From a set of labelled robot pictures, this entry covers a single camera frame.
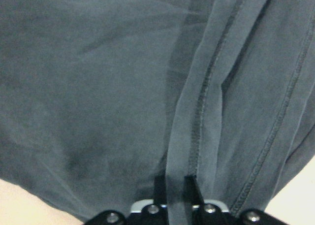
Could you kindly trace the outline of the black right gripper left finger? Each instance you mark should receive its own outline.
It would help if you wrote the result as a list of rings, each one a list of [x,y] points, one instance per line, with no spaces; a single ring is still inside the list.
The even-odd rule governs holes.
[[[167,206],[165,176],[156,176],[154,180],[154,204],[161,207]]]

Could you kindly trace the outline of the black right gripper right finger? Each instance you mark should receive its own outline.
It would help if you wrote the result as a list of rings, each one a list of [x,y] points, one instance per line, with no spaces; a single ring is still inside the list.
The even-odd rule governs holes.
[[[189,208],[199,208],[204,204],[204,199],[195,176],[185,177],[184,202]]]

